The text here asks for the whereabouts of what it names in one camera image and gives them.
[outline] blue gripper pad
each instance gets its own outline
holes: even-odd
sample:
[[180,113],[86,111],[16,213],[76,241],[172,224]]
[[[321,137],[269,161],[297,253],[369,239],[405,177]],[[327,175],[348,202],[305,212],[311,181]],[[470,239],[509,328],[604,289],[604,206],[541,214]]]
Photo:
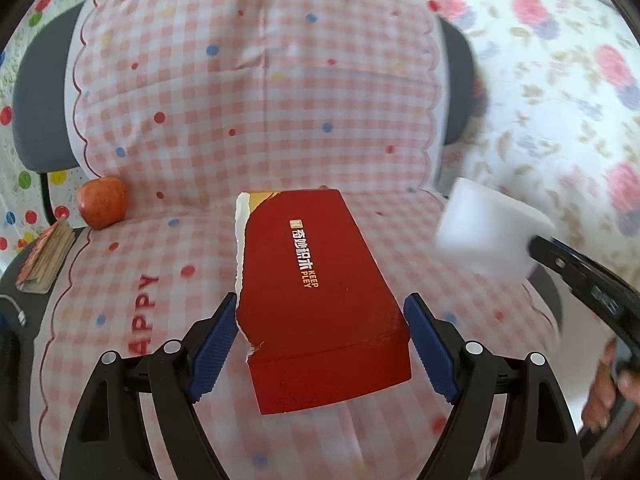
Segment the blue gripper pad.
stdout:
[[413,295],[407,296],[404,300],[403,311],[409,325],[411,340],[427,371],[431,386],[447,399],[447,402],[455,403],[460,389],[456,384],[455,362],[449,350]]
[[193,376],[187,389],[187,396],[192,403],[198,402],[203,394],[213,389],[237,334],[236,300],[233,300],[226,305],[193,359]]

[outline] book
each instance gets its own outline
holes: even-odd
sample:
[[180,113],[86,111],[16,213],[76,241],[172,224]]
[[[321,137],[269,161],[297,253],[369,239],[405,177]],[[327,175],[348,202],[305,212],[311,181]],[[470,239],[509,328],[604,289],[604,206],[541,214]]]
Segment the book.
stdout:
[[45,229],[22,265],[15,286],[21,292],[47,294],[76,237],[66,219]]
[[340,192],[242,193],[236,236],[236,319],[263,415],[411,378],[408,326]]

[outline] red apple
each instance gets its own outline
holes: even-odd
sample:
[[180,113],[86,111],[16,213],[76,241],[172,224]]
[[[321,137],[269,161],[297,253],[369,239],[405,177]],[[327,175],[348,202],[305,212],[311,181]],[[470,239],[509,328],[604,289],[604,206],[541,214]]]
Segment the red apple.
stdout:
[[129,191],[114,176],[104,176],[82,184],[78,189],[80,215],[93,229],[104,229],[124,219]]

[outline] checkered cloth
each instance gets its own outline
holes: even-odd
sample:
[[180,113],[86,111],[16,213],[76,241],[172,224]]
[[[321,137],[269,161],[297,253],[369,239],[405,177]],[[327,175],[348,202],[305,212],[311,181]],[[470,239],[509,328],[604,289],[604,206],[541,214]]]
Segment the checkered cloth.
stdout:
[[[243,190],[336,187],[401,303],[492,352],[551,351],[555,322],[522,286],[440,263],[431,238],[438,28],[397,0],[99,0],[82,22],[70,138],[89,174],[127,180],[127,220],[85,231],[34,346],[31,427],[47,478],[100,355],[153,352],[234,290]],[[196,404],[232,479],[413,479],[450,406],[413,347],[411,381],[303,412],[261,416],[239,335]],[[160,476],[175,475],[150,396],[143,416]],[[481,449],[500,424],[496,402]]]

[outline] cable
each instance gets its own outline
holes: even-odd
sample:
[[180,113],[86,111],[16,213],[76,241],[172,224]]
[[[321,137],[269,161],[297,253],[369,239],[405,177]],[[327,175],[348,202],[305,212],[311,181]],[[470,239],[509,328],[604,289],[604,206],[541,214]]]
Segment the cable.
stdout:
[[18,322],[20,322],[20,326],[27,325],[27,315],[25,314],[24,310],[20,308],[20,305],[18,305],[17,301],[15,301],[14,298],[6,294],[0,294],[0,300],[7,300],[14,306],[15,311],[18,313]]

